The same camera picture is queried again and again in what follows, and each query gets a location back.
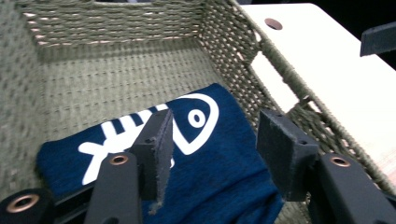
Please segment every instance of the green woven material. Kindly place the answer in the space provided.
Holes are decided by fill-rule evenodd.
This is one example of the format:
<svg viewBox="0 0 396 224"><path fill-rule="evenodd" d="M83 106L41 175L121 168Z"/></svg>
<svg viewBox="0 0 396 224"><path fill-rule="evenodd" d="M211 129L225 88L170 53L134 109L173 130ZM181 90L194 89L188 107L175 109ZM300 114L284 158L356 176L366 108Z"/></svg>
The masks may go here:
<svg viewBox="0 0 396 224"><path fill-rule="evenodd" d="M213 82L230 90L256 129L260 108L279 110L251 69L257 53L300 98L290 118L324 151L355 158L382 189L393 191L234 0L17 2L0 0L0 199L42 186L34 169L45 141ZM309 109L306 99L321 112ZM277 223L308 219L304 203L287 203Z"/></svg>

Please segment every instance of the blue cloth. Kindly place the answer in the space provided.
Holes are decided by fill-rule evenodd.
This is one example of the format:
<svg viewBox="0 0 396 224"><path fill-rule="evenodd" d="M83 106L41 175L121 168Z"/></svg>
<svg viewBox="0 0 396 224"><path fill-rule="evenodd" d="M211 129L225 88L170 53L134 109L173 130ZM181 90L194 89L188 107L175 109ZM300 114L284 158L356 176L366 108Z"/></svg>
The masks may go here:
<svg viewBox="0 0 396 224"><path fill-rule="evenodd" d="M92 182L108 153L128 148L157 110L174 112L173 167L164 205L145 223L273 223L282 206L256 137L235 99L219 84L59 141L45 143L37 167L56 196Z"/></svg>

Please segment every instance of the white table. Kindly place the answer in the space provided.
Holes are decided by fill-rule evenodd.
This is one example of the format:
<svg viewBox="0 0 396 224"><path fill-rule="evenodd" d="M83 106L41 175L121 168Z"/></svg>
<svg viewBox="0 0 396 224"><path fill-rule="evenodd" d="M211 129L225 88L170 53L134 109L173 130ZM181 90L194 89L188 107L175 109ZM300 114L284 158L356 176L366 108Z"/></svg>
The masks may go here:
<svg viewBox="0 0 396 224"><path fill-rule="evenodd" d="M376 55L360 57L361 42L315 5L242 8L396 185L396 72ZM297 98L272 65L260 54L252 66L288 112Z"/></svg>

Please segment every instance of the wicker basket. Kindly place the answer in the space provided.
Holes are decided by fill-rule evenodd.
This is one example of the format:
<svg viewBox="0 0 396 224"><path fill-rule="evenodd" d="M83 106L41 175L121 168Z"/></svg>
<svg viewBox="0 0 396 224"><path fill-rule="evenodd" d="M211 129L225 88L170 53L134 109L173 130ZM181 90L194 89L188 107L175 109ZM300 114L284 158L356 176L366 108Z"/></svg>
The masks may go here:
<svg viewBox="0 0 396 224"><path fill-rule="evenodd" d="M229 89L256 129L260 108L280 111L250 66L258 53L300 99L289 117L323 151L360 161L380 188L394 192L234 0L0 3L0 199L41 186L34 167L43 142L213 82ZM306 207L286 203L278 222L296 220L307 221Z"/></svg>

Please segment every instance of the fish skeleton logo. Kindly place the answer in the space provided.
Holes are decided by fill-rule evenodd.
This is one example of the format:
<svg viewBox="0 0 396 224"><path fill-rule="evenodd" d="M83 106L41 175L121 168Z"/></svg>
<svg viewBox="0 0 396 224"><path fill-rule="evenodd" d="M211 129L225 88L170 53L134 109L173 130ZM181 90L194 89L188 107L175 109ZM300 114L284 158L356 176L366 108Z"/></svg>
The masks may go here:
<svg viewBox="0 0 396 224"><path fill-rule="evenodd" d="M219 120L219 107L211 97L201 94L192 93L178 97L177 99L190 99L190 100L201 100L206 102L210 108L210 114L206 120L204 112L199 109L193 109L188 115L188 121L190 126L193 128L203 128L200 134L191 142L188 142L175 120L173 120L173 139L177 147L182 151L184 155L190 155L197 151L204 143L209 139L213 133L216 124ZM167 105L157 105L157 110L167 109ZM94 181L98 174L102 160L108 155L108 153L119 153L128 149L136 140L137 136L143 130L146 122L151 116L149 110L143 110L136 113L143 121L143 124L136 125L131 116L124 116L119 118L119 121L124 129L123 133L117 133L114 125L111 121L101 124L102 131L106 137L105 142L102 145L95 144L92 142L82 143L78 147L78 151L85 154L93 155L90 165L82 179L82 185L86 185Z"/></svg>

